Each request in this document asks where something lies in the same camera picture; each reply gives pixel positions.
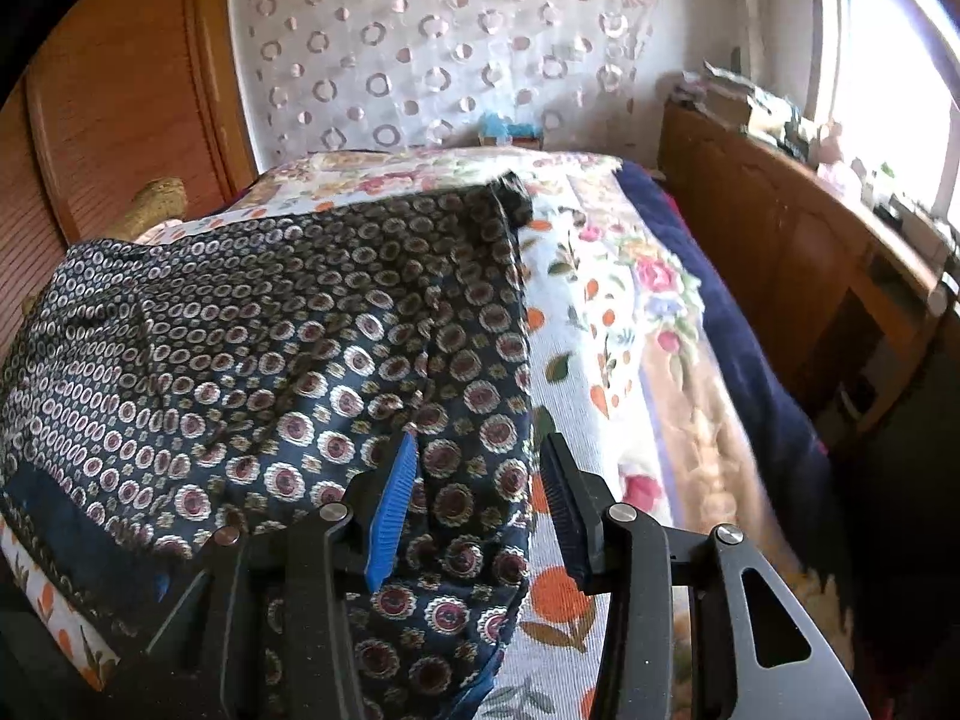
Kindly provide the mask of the navy patterned pajama garment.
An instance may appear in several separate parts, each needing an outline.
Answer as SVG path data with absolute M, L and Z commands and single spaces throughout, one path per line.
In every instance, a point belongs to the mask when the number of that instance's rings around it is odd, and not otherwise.
M 235 530 L 252 617 L 239 710 L 290 718 L 290 528 L 415 447 L 382 583 L 348 585 L 363 718 L 470 718 L 529 586 L 532 364 L 514 174 L 169 244 L 77 245 L 2 366 L 2 709 L 194 718 L 140 637 Z

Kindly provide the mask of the navy blue blanket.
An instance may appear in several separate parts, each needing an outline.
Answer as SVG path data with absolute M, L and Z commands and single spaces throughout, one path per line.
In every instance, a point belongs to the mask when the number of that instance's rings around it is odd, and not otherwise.
M 791 548 L 809 562 L 822 535 L 830 460 L 814 425 L 782 387 L 726 283 L 688 231 L 674 200 L 647 171 L 626 161 L 620 188 L 652 234 L 700 280 L 703 327 L 727 392 L 758 461 L 761 479 Z

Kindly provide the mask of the orange fruit print towel blanket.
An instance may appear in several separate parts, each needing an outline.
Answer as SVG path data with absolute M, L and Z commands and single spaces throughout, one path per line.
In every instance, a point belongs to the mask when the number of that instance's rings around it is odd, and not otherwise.
M 78 245 L 2 369 L 2 511 L 119 654 L 119 718 L 467 718 L 532 495 L 601 583 L 612 494 L 532 405 L 493 187 Z

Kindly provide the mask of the floral pink bed sheet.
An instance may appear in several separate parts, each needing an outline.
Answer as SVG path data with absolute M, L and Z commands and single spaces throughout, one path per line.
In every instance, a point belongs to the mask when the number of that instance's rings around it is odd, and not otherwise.
M 516 174 L 532 200 L 517 243 L 542 424 L 617 499 L 692 532 L 734 523 L 791 572 L 799 561 L 704 331 L 700 282 L 631 206 L 621 165 L 509 146 L 314 154 L 265 172 L 233 208 L 324 211 Z

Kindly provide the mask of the brown wooden desk cabinet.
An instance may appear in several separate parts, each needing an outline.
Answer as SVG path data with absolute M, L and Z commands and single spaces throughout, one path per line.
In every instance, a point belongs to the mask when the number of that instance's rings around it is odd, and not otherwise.
M 808 167 L 679 103 L 665 188 L 827 444 L 895 406 L 952 307 L 939 273 Z

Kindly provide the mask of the olive gold patterned pillow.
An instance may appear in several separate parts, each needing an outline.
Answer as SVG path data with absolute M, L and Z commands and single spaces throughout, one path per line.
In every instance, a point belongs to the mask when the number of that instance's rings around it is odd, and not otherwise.
M 110 223 L 103 238 L 137 242 L 160 224 L 182 221 L 187 210 L 187 192 L 179 177 L 147 182 L 133 197 L 124 214 Z

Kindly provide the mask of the small items on desk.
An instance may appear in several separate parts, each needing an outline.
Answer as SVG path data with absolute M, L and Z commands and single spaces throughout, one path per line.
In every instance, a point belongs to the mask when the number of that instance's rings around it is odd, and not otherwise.
M 815 174 L 844 200 L 859 203 L 900 236 L 929 266 L 946 266 L 957 252 L 949 225 L 908 199 L 889 171 L 871 171 L 859 159 L 843 158 L 836 138 L 815 144 Z

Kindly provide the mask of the stack of books and papers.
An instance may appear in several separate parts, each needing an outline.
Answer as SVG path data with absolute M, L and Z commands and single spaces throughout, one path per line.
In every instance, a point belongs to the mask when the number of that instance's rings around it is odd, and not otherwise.
M 723 127 L 776 146 L 807 163 L 814 127 L 789 99 L 737 75 L 703 62 L 700 71 L 684 71 L 672 86 L 669 101 L 703 114 Z

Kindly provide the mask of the brown wooden wardrobe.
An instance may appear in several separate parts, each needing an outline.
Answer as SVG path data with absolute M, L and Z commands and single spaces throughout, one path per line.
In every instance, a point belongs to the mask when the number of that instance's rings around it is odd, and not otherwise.
M 197 218 L 255 175 L 228 0 L 78 0 L 2 107 L 3 325 L 147 182 Z

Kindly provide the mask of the circle patterned sheer curtain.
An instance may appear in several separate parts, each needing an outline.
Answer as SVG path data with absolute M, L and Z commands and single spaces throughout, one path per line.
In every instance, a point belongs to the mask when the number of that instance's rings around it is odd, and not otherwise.
M 228 0 L 266 166 L 309 153 L 473 145 L 487 112 L 537 145 L 637 160 L 658 0 Z

